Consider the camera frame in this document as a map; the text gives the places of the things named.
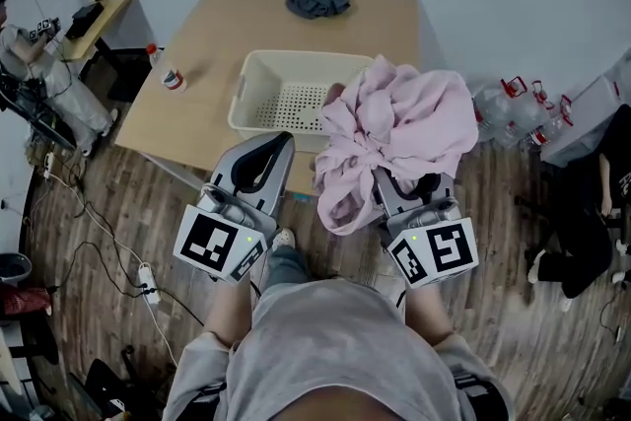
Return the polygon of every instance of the plastic water bottle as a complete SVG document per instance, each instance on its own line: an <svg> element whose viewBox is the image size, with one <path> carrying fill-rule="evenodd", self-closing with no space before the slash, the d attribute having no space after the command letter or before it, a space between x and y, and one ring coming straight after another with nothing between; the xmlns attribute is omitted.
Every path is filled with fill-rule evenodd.
<svg viewBox="0 0 631 421"><path fill-rule="evenodd" d="M520 97L527 92L526 84L521 77L508 83L503 79L499 85L483 88L473 98L473 109L479 142L491 140L512 120L513 109Z"/></svg>
<svg viewBox="0 0 631 421"><path fill-rule="evenodd" d="M574 126L574 123L570 119L572 113L572 101L565 95L562 96L561 104L559 104L560 112L552 119L542 124L538 128L531 131L526 138L528 147L532 151L540 151L542 146L545 146L554 139L557 139L561 133Z"/></svg>
<svg viewBox="0 0 631 421"><path fill-rule="evenodd" d="M158 49L155 44L149 44L147 54L149 55L149 63L151 63L152 68L157 69L160 82L165 88L180 93L186 89L186 81L180 72L163 58L161 49Z"/></svg>
<svg viewBox="0 0 631 421"><path fill-rule="evenodd" d="M534 128L546 123L553 109L554 104L548 101L541 81L533 81L532 92L524 94L519 106L513 110L511 121L495 136L495 140L504 148L512 148Z"/></svg>

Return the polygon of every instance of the black pants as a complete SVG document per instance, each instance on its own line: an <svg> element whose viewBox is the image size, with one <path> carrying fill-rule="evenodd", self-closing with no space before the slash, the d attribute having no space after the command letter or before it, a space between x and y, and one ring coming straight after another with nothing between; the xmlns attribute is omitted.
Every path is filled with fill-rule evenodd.
<svg viewBox="0 0 631 421"><path fill-rule="evenodd" d="M561 246L569 253L541 257L539 280L560 282L569 299L583 293L612 260L607 226L598 213L601 200L597 165L594 160L570 164L553 199L553 223Z"/></svg>

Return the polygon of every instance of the small bottle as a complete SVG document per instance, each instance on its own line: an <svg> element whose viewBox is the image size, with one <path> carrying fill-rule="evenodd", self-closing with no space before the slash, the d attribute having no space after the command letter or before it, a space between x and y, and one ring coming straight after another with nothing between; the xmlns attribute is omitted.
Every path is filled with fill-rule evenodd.
<svg viewBox="0 0 631 421"><path fill-rule="evenodd" d="M151 63L152 68L157 69L160 82L165 88L180 93L186 89L186 81L180 72L163 58L161 49L158 49L153 43L149 44L147 54L149 55L149 63Z"/></svg>
<svg viewBox="0 0 631 421"><path fill-rule="evenodd" d="M528 147L532 151L540 151L542 146L557 139L563 131L574 126L574 123L570 119L572 101L565 95L561 99L559 109L560 112L556 116L532 130L526 138Z"/></svg>

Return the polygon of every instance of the jeans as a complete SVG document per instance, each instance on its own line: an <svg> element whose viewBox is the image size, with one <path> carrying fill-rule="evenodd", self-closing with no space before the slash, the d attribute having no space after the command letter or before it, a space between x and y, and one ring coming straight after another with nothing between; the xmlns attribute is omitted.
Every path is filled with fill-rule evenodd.
<svg viewBox="0 0 631 421"><path fill-rule="evenodd" d="M269 275L263 292L277 284L303 284L312 280L305 257L290 246L280 246L267 258Z"/></svg>

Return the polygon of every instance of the gray t-shirt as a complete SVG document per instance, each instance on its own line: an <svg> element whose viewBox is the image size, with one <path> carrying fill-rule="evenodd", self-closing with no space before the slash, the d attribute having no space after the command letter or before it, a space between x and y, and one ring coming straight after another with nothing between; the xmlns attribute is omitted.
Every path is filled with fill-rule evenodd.
<svg viewBox="0 0 631 421"><path fill-rule="evenodd" d="M456 370L492 377L462 337L432 348L370 288L342 280L277 285L232 349L210 332L186 346L163 421L175 421L202 389L222 383L215 421L269 420L326 386L368 394L406 421L457 421Z"/></svg>
<svg viewBox="0 0 631 421"><path fill-rule="evenodd" d="M0 30L0 63L16 79L25 80L31 75L43 79L52 67L54 58L50 53L44 51L35 62L30 66L27 65L13 51L18 37L21 37L26 44L31 44L29 33L25 29L19 29L15 25L7 25Z"/></svg>

